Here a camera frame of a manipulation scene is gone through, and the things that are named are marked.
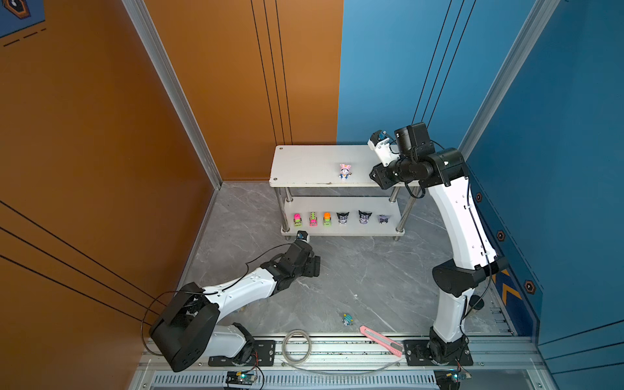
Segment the right green circuit board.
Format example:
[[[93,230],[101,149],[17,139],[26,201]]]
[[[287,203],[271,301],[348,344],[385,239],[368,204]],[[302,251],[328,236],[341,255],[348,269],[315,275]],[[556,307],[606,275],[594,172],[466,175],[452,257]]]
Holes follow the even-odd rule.
[[[472,375],[468,371],[435,371],[436,385],[440,390],[459,390],[465,380],[471,380]]]

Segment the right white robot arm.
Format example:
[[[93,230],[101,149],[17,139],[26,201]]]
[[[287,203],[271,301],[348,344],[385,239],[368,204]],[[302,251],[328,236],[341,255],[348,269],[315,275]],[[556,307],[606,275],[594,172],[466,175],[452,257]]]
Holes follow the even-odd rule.
[[[484,306],[475,290],[482,282],[491,283],[509,263],[487,238],[465,159],[458,149],[437,150],[425,123],[400,128],[391,137],[384,131],[373,133],[368,146],[380,160],[370,172],[380,188],[415,182],[440,211],[453,258],[432,270],[440,295],[424,357],[437,365],[468,366],[471,359],[464,322]]]

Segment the pink small figurine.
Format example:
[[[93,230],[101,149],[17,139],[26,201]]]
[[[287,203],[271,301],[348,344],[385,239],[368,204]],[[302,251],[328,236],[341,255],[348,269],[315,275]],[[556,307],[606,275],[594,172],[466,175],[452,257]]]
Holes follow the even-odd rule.
[[[348,180],[349,177],[351,176],[351,165],[349,164],[341,164],[340,165],[340,171],[339,171],[339,177],[341,180]]]

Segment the black purple figurine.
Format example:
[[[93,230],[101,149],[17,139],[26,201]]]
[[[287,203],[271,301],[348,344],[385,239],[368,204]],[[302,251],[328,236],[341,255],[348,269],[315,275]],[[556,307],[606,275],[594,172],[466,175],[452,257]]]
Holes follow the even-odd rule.
[[[370,211],[359,211],[358,220],[360,224],[368,224],[371,220],[372,213]]]
[[[349,221],[349,212],[337,212],[336,217],[339,225],[346,225]]]

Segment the black round cap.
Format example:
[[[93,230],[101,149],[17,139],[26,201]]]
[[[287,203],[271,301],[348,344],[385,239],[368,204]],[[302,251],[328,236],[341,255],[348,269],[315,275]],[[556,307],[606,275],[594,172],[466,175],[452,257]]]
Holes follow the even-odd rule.
[[[471,310],[482,310],[484,308],[484,298],[473,294],[469,300]]]

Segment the orange green toy car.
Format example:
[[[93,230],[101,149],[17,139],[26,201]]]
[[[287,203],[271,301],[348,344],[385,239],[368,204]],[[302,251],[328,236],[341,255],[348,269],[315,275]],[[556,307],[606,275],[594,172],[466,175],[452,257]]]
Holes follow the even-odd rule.
[[[325,212],[323,214],[323,225],[324,226],[329,227],[329,226],[332,225],[332,222],[331,222],[332,216],[331,215],[332,215],[331,212]]]

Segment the pink toy car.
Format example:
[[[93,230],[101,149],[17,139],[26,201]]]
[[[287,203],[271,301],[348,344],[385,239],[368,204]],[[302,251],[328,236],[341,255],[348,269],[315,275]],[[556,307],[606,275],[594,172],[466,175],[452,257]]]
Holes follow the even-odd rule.
[[[310,227],[317,227],[318,226],[318,217],[317,217],[317,214],[315,212],[310,212],[309,224],[310,224]]]

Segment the teal small figurine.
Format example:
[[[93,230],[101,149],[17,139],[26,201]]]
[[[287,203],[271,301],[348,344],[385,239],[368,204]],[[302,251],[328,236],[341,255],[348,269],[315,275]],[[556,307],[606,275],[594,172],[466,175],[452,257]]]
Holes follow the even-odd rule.
[[[342,322],[343,322],[343,324],[345,326],[351,326],[354,323],[354,319],[349,314],[343,314],[342,315]]]

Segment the pink utility knife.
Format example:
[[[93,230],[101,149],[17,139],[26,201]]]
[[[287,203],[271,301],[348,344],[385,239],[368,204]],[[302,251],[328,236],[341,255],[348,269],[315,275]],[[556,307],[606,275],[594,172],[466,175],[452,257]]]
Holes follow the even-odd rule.
[[[384,349],[386,349],[388,352],[390,352],[390,354],[398,357],[398,358],[402,358],[403,357],[403,346],[401,344],[399,344],[398,342],[384,336],[381,333],[378,333],[364,325],[362,325],[359,328],[360,333],[365,336],[367,339],[369,339],[370,341],[374,342],[375,344],[380,345],[381,347],[383,347]]]

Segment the green circuit board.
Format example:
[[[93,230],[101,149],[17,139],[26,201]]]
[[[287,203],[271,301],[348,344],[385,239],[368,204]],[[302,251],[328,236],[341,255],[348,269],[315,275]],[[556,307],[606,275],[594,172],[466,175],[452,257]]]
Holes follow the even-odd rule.
[[[472,375],[468,371],[435,371],[436,385],[440,390],[459,390],[465,380],[471,380]]]
[[[226,388],[251,388],[258,382],[258,373],[252,371],[228,371],[225,378]]]

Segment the pink green toy truck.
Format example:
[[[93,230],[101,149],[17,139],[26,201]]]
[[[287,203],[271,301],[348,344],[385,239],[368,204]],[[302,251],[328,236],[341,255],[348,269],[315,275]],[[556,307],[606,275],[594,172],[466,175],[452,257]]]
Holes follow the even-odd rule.
[[[293,225],[298,228],[303,226],[302,216],[299,213],[295,213],[293,216]]]

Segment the left green circuit board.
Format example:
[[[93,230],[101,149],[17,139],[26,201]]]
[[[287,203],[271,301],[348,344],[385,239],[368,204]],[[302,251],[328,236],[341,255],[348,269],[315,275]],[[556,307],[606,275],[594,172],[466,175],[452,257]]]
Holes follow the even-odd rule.
[[[258,373],[252,371],[228,371],[225,378],[226,388],[251,388],[258,382]]]

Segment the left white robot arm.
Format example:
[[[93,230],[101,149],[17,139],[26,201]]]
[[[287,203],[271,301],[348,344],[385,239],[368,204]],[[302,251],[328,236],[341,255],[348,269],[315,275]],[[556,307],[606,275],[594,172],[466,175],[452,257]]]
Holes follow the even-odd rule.
[[[251,333],[240,323],[219,322],[250,303],[267,299],[286,289],[300,277],[320,274],[321,258],[310,245],[307,233],[284,245],[254,271],[208,287],[188,283],[172,292],[172,300],[150,326],[149,338],[158,355],[173,372],[182,372],[202,358],[225,358],[235,366],[256,362]]]

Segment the clear coiled tube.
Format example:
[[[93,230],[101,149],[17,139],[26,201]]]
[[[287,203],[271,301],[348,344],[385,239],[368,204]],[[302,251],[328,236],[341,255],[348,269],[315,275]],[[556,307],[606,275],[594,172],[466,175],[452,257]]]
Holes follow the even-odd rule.
[[[276,364],[313,375],[376,375],[405,364],[362,334],[312,336],[302,330],[286,334],[276,346]]]

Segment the white two-tier shelf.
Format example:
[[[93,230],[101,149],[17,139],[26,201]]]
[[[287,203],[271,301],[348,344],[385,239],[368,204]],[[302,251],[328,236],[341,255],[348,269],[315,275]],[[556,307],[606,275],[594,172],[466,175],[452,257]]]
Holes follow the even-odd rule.
[[[378,163],[367,146],[277,146],[271,166],[269,184],[276,193],[280,212],[280,230],[284,237],[295,237],[300,230],[319,237],[392,237],[405,234],[411,211],[397,203],[401,185],[387,196],[294,196],[293,189],[376,189],[368,174]],[[339,177],[341,164],[351,165],[348,180]],[[370,211],[368,224],[360,224],[359,211]],[[315,212],[318,226],[310,227],[309,215]],[[323,214],[331,212],[331,226],[323,225]],[[339,225],[337,212],[349,212],[346,225]],[[293,216],[302,216],[302,227],[293,225]],[[387,224],[379,224],[377,215],[389,215]]]

